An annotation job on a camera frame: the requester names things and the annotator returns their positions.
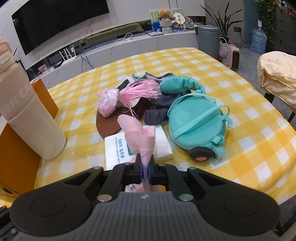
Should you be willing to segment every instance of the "wall outlet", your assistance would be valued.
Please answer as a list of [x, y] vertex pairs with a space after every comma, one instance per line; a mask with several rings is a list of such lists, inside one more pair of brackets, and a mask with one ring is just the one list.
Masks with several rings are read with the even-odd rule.
[[233, 31], [234, 31], [234, 32], [240, 33], [241, 30], [242, 30], [241, 27], [233, 27]]

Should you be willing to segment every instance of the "teddy bear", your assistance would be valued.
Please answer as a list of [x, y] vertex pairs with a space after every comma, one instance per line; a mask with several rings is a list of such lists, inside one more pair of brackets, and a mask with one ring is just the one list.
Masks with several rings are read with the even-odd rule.
[[161, 21], [170, 20], [170, 11], [169, 10], [161, 10], [159, 11], [158, 19]]

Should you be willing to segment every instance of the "orange circle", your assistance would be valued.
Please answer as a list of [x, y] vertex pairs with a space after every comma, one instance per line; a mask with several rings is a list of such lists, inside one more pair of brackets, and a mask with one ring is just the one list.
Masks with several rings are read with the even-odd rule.
[[204, 157], [204, 156], [201, 156], [201, 157], [197, 157], [196, 160], [197, 161], [205, 161], [207, 158]]

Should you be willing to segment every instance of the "gingham tablecloth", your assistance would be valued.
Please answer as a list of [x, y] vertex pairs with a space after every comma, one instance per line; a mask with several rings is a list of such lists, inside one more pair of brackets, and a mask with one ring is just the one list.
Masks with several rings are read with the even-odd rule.
[[[233, 126], [226, 129], [226, 155], [194, 162], [187, 151], [171, 142], [179, 170], [196, 166], [228, 180], [260, 190], [279, 204], [296, 194], [295, 130], [241, 76], [195, 48], [174, 48], [135, 55], [104, 65], [49, 90], [59, 107], [56, 121], [67, 136], [63, 152], [42, 161], [35, 188], [93, 166], [106, 167], [104, 140], [96, 129], [97, 92], [118, 86], [125, 75], [144, 72], [193, 77], [218, 104], [230, 106]], [[168, 125], [163, 124], [168, 138]], [[12, 199], [1, 198], [10, 206]]]

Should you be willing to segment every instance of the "pink appliance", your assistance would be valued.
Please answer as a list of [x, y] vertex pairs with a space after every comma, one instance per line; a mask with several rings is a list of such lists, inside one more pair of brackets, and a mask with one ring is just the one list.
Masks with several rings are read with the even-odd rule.
[[239, 69], [239, 57], [240, 57], [239, 49], [235, 45], [230, 44], [228, 46], [227, 57], [226, 57], [227, 65], [230, 69], [233, 69], [233, 70]]

